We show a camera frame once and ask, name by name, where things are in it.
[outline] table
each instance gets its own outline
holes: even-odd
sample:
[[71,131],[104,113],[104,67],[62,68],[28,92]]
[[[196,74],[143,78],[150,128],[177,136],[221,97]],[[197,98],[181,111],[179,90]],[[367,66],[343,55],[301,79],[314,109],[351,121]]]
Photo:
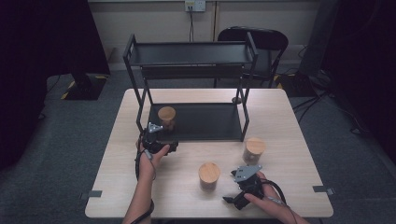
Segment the table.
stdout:
[[[153,89],[151,93],[169,103],[197,99],[210,103],[234,97],[234,90],[230,89]],[[330,217],[332,205],[327,193],[313,189],[322,186],[322,182],[286,93],[277,89],[251,89],[247,104],[250,116],[247,139],[260,137],[266,143],[260,164],[267,178],[282,188],[288,205],[302,217]],[[88,217],[123,217],[127,211],[136,185],[134,143],[139,131],[134,118],[138,107],[134,90],[125,92],[92,188],[101,190],[102,195],[89,199],[85,211]],[[145,104],[143,111],[142,120],[147,120],[149,104]],[[244,147],[244,142],[233,141],[180,142],[176,152],[162,159],[157,171],[152,193],[155,210],[151,216],[268,218],[252,204],[239,211],[222,199],[240,193],[231,171],[245,165]],[[198,170],[207,161],[214,162],[221,171],[217,187],[211,192],[202,191],[199,185]]]

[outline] black strap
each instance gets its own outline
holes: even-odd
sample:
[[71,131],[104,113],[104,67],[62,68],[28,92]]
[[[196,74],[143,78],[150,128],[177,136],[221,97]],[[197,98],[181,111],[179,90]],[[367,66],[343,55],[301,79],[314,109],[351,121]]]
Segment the black strap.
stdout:
[[267,179],[261,179],[261,181],[262,181],[262,185],[268,184],[268,185],[273,186],[276,189],[277,193],[279,194],[280,199],[282,200],[282,202],[284,204],[287,204],[286,203],[286,199],[285,199],[285,195],[283,194],[282,189],[279,187],[278,184],[276,184],[274,181],[267,180]]
[[[140,165],[140,157],[142,156],[143,152],[140,151],[140,143],[142,139],[142,133],[139,136],[139,139],[137,140],[137,153],[136,153],[136,159],[134,159],[134,170],[136,174],[136,179],[139,180],[139,165]],[[142,216],[138,217],[135,219],[131,224],[137,224],[141,222],[143,219],[151,215],[152,211],[154,211],[154,201],[151,199],[151,205],[149,206],[148,211],[143,214]]]
[[143,219],[151,215],[152,211],[154,211],[154,202],[151,200],[151,205],[149,206],[149,210],[145,214],[143,214],[142,216],[138,217],[133,222],[131,222],[131,224],[137,224],[141,222]]

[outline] gray carpet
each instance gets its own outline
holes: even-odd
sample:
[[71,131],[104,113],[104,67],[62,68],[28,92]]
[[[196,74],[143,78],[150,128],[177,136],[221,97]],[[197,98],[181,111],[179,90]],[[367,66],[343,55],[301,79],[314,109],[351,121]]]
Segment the gray carpet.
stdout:
[[[57,78],[48,80],[49,89],[55,86],[47,95],[42,111],[45,117],[21,160],[0,172],[0,223],[120,223],[120,218],[86,217],[87,201],[81,200],[80,194],[92,189],[122,96],[132,88],[129,77],[126,71],[113,71],[97,101],[61,100],[72,78],[64,75],[56,82]],[[212,79],[150,82],[151,88],[212,85]],[[234,85],[231,80],[219,82],[219,88]],[[307,99],[290,98],[290,103],[297,105]],[[303,110],[297,112],[296,118],[302,114]],[[394,166],[382,160],[374,139],[351,133],[352,126],[353,119],[329,96],[313,105],[301,121],[324,186],[335,191],[330,196],[334,215],[309,221],[394,223]]]

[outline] human hand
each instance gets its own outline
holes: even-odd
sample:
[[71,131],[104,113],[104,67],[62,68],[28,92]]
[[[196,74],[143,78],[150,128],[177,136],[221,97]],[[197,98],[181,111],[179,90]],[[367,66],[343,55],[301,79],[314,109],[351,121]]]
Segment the human hand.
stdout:
[[161,158],[166,155],[166,153],[169,151],[169,148],[169,145],[165,145],[159,152],[155,154],[150,154],[150,160],[146,153],[143,152],[143,150],[145,150],[143,144],[140,143],[140,146],[137,147],[137,149],[142,152],[139,162],[139,178],[147,176],[152,179],[155,176],[155,170],[160,165]]
[[[257,175],[260,179],[267,179],[261,172],[258,172]],[[279,195],[271,185],[262,185],[262,191],[264,192],[264,197],[262,199],[249,193],[246,193],[244,197],[251,203],[254,203],[260,207],[260,209],[266,214],[279,219],[283,223],[307,223],[306,220],[294,213],[287,205],[282,202]],[[271,199],[278,200],[282,203],[276,203]]]

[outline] black cable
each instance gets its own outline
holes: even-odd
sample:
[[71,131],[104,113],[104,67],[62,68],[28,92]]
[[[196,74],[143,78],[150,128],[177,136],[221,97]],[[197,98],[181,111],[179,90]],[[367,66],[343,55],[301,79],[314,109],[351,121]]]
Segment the black cable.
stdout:
[[189,7],[189,13],[190,13],[190,42],[194,42],[194,24],[192,22],[192,7]]
[[131,224],[137,224],[137,223],[141,222],[143,219],[145,219],[146,217],[151,215],[151,213],[153,211],[154,211],[154,201],[151,200],[151,204],[149,206],[148,211],[146,213],[144,213],[142,216],[140,216],[137,219],[135,219],[133,222],[131,222]]
[[[290,70],[292,70],[292,69],[295,69],[296,71],[295,72],[292,72],[292,73],[288,73]],[[296,72],[298,71],[298,68],[289,68],[288,70],[286,70],[286,72],[284,72],[284,73],[276,73],[277,75],[280,75],[280,76],[290,76],[290,75],[294,75]]]
[[[137,145],[136,145],[136,147],[137,147],[137,153],[136,153],[136,159],[134,160],[135,161],[135,164],[134,164],[134,171],[135,171],[135,174],[136,174],[136,179],[138,180],[139,179],[139,165],[140,165],[140,158],[141,158],[141,156],[142,156],[142,154],[145,152],[145,151],[140,151],[140,144],[141,144],[141,141],[142,141],[142,136],[143,136],[143,134],[141,133],[140,135],[139,135],[139,139],[137,140]],[[154,164],[152,164],[152,161],[151,161],[151,159],[149,159],[149,161],[151,162],[151,165],[152,165],[152,168],[154,169],[154,177],[153,177],[153,180],[155,179],[155,167],[154,167]],[[137,224],[137,223],[139,223],[139,222],[141,222],[143,219],[145,219],[146,217],[148,217],[149,215],[151,215],[151,213],[154,211],[154,201],[152,201],[152,199],[151,199],[151,204],[150,204],[150,206],[149,206],[149,209],[148,209],[148,211],[146,212],[146,213],[144,213],[142,216],[140,216],[140,217],[138,217],[137,219],[135,219],[133,222],[131,222],[131,224]]]
[[315,99],[314,103],[312,103],[311,105],[309,105],[309,106],[305,109],[305,111],[303,112],[303,114],[300,116],[300,118],[299,118],[299,120],[298,120],[298,123],[301,122],[301,120],[303,119],[303,117],[304,117],[304,115],[306,114],[306,112],[308,112],[309,108],[311,108],[314,104],[316,104],[320,99],[321,99],[320,97],[317,97],[317,98]]
[[[218,2],[217,1],[215,1],[214,2],[214,8],[218,8]],[[217,19],[218,19],[218,11],[215,9],[215,15],[214,15],[214,17],[213,17],[215,20],[213,21],[213,38],[212,38],[212,40],[213,41],[216,41],[216,29],[217,29],[217,26],[216,26],[216,24],[217,24]]]
[[293,108],[294,113],[297,112],[297,109],[298,109],[300,106],[306,105],[306,104],[308,104],[308,103],[310,103],[310,102],[316,100],[317,98],[318,98],[318,96],[315,96],[315,97],[313,97],[313,98],[311,98],[311,99],[309,99],[309,100],[306,100],[306,101],[300,103],[299,105],[295,106],[295,107]]
[[260,181],[262,182],[262,185],[267,184],[267,185],[273,186],[273,187],[276,189],[277,193],[279,194],[279,197],[280,197],[280,199],[282,200],[282,202],[283,202],[285,205],[287,205],[285,195],[283,194],[283,191],[282,191],[282,189],[279,187],[278,184],[276,184],[274,181],[271,181],[271,180],[268,180],[268,179],[262,179],[262,178],[260,178]]
[[301,59],[304,57],[304,55],[301,55],[301,53],[302,53],[306,48],[308,48],[307,45],[305,45],[305,46],[298,52],[298,54],[297,54]]
[[52,89],[56,86],[56,84],[58,84],[60,78],[61,78],[61,75],[58,75],[58,79],[56,79],[55,83],[49,88],[49,90],[47,91],[47,94],[50,91],[52,91]]
[[[335,105],[330,105],[330,106],[332,106],[332,107],[336,108],[337,110],[340,110],[340,111],[346,113],[347,115],[349,115],[349,116],[355,121],[356,125],[358,126],[357,129],[359,130],[359,132],[360,132],[360,131],[363,131],[363,132],[365,132],[365,133],[369,133],[369,132],[370,132],[369,130],[365,130],[363,127],[361,127],[361,125],[360,125],[358,119],[357,119],[352,113],[348,112],[348,111],[345,110],[345,109],[340,108],[339,106],[335,106]],[[354,133],[354,134],[358,134],[358,133],[355,133],[355,129],[351,129],[351,130],[349,130],[349,131],[352,132],[352,133]]]

